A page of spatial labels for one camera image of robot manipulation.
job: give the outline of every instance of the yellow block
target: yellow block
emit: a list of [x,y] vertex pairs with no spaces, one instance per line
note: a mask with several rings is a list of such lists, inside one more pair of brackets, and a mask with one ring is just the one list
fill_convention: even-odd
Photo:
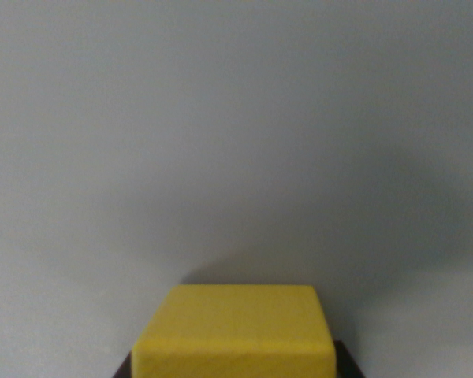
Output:
[[310,286],[180,285],[132,349],[133,378],[334,378]]

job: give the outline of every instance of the black base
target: black base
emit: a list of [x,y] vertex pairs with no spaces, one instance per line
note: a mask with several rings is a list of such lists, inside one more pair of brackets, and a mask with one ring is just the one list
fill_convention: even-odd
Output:
[[[348,352],[345,345],[340,341],[334,342],[334,349],[337,352],[337,370],[342,378],[364,378],[359,366]],[[123,361],[121,367],[114,374],[114,378],[132,378],[132,355]]]

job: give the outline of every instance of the block top face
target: block top face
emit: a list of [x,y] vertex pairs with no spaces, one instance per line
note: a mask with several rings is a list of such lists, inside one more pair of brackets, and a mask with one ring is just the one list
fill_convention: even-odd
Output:
[[313,287],[180,285],[135,347],[150,352],[318,353],[333,349]]

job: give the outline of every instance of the white wall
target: white wall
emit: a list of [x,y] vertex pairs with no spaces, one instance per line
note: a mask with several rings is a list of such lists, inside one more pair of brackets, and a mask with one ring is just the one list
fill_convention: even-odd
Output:
[[111,376],[180,282],[473,376],[473,2],[0,2],[0,377]]

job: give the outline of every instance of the yellow cube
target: yellow cube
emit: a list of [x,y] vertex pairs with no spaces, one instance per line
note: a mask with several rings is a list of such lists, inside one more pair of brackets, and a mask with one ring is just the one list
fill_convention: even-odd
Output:
[[334,378],[313,287],[180,285],[132,349],[133,378]]

